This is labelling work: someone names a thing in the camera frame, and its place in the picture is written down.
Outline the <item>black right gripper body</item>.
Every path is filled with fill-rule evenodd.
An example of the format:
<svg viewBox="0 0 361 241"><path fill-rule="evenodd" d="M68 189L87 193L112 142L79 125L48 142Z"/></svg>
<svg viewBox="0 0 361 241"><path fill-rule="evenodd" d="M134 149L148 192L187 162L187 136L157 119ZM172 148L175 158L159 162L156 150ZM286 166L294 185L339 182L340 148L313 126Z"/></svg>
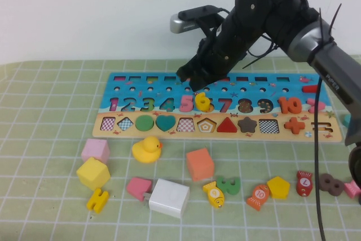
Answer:
<svg viewBox="0 0 361 241"><path fill-rule="evenodd" d="M225 78L262 35L262 18L230 12L219 28L212 31L199 52L186 64L197 68L198 78L214 82Z"/></svg>

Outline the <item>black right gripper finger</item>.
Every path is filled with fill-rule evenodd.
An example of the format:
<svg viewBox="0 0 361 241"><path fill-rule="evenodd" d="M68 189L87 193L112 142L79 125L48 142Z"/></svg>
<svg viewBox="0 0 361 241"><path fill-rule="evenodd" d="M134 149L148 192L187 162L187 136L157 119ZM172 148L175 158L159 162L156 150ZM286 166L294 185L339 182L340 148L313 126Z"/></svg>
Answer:
<svg viewBox="0 0 361 241"><path fill-rule="evenodd" d="M177 72L177 76L179 77L181 82L195 81L198 78L197 68L193 65L183 65L181 66Z"/></svg>
<svg viewBox="0 0 361 241"><path fill-rule="evenodd" d="M189 79L189 87L193 92L199 91L208 85L214 83L213 80L203 79L203 78L190 78Z"/></svg>

